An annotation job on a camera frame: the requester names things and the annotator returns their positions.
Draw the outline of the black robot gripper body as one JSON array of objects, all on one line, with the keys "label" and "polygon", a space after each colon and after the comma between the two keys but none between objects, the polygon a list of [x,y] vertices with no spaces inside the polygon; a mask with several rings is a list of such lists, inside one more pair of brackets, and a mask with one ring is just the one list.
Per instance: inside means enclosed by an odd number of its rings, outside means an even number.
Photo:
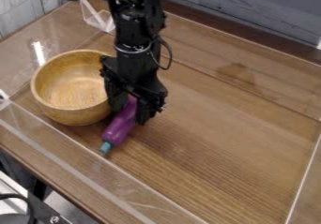
[{"label": "black robot gripper body", "polygon": [[117,56],[101,56],[101,76],[117,82],[130,96],[160,96],[161,110],[169,95],[168,88],[158,79],[158,70],[164,67],[161,62],[161,49],[150,48],[146,51],[117,51]]}]

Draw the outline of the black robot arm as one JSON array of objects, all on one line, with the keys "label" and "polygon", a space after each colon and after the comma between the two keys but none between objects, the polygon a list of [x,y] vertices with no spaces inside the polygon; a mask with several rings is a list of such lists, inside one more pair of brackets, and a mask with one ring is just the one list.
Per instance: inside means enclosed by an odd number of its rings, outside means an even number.
[{"label": "black robot arm", "polygon": [[144,125],[161,112],[169,90],[158,79],[161,52],[169,44],[161,37],[168,15],[161,0],[106,0],[116,25],[116,56],[101,57],[109,103],[120,111],[137,100],[134,121]]}]

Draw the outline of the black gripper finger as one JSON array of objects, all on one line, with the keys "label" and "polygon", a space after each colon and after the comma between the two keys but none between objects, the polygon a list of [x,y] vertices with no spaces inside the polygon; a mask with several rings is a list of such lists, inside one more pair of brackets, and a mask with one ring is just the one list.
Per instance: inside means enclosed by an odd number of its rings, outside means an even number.
[{"label": "black gripper finger", "polygon": [[105,87],[112,110],[114,112],[120,112],[129,103],[129,94],[125,91],[124,87],[110,79],[105,79]]},{"label": "black gripper finger", "polygon": [[161,110],[160,96],[140,97],[137,99],[136,122],[145,125]]}]

